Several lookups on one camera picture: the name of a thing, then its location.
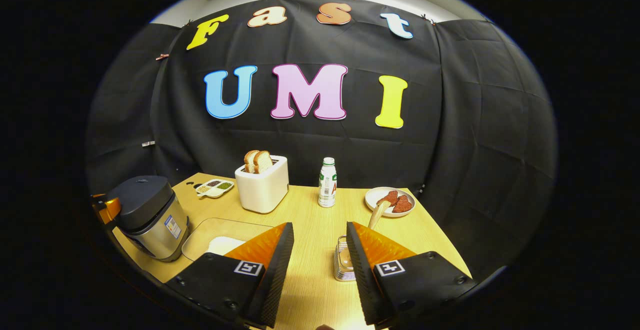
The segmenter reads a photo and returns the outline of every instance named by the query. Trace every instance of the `toaster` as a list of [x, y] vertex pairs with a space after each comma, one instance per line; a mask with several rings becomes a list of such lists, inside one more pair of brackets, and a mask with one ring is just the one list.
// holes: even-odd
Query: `toaster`
[[270, 213], [289, 191], [287, 158], [270, 156], [273, 164], [265, 173], [247, 173], [245, 166], [235, 171], [235, 183], [244, 209]]

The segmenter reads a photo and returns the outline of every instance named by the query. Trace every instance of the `yellow letter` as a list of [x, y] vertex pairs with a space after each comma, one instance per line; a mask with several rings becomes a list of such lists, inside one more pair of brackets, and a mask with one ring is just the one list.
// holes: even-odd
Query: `yellow letter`
[[216, 17], [213, 20], [202, 22], [201, 24], [199, 24], [198, 31], [196, 32], [189, 46], [187, 46], [187, 50], [198, 47], [199, 45], [203, 45], [205, 42], [207, 42], [206, 35], [212, 35], [218, 28], [218, 22], [224, 22], [228, 19], [229, 15], [222, 15], [221, 17]]
[[399, 129], [404, 125], [400, 118], [400, 106], [402, 106], [402, 92], [407, 88], [407, 82], [394, 76], [380, 76], [380, 83], [384, 92], [382, 94], [382, 110], [375, 118], [376, 125]]
[[285, 22], [287, 20], [287, 18], [284, 17], [284, 11], [285, 11], [285, 8], [281, 6], [276, 6], [273, 8], [263, 8], [259, 11], [256, 11], [256, 13], [253, 14], [254, 16], [258, 16], [258, 17], [254, 17], [251, 20], [249, 20], [247, 25], [249, 27], [260, 27], [267, 24], [268, 25], [281, 24], [282, 22]]

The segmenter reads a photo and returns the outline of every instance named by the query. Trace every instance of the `letter m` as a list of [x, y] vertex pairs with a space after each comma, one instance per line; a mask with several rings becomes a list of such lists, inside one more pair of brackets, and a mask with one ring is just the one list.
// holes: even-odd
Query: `letter m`
[[297, 65], [279, 65], [273, 68], [278, 76], [278, 98], [271, 117], [292, 118], [295, 111], [290, 97], [302, 117], [307, 117], [311, 106], [320, 97], [315, 117], [323, 120], [342, 120], [347, 116], [343, 109], [343, 77], [348, 69], [343, 65], [324, 65], [309, 84]]

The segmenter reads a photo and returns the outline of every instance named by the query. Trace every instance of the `table surface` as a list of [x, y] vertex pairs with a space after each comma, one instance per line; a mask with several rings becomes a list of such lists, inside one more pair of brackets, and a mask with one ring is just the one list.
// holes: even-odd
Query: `table surface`
[[[371, 210], [364, 202], [369, 189], [338, 188], [336, 204], [324, 208], [318, 205], [317, 187], [290, 186], [276, 209], [260, 214], [242, 208], [237, 186], [219, 198], [209, 198], [197, 197], [194, 185], [186, 184], [190, 181], [200, 184], [214, 178], [236, 182], [235, 179], [197, 173], [173, 187], [189, 216], [191, 230], [213, 217], [269, 226], [293, 223], [295, 242], [279, 302], [276, 330], [316, 328], [322, 324], [336, 330], [374, 328], [365, 324], [356, 282], [338, 281], [333, 271], [334, 250], [338, 237], [346, 233], [347, 221], [365, 226], [369, 223]], [[381, 217], [375, 231], [418, 254], [437, 251], [471, 276], [458, 251], [418, 201], [406, 216]], [[167, 282], [192, 263], [184, 255], [173, 262], [151, 259], [118, 228], [113, 233], [135, 263], [160, 282]]]

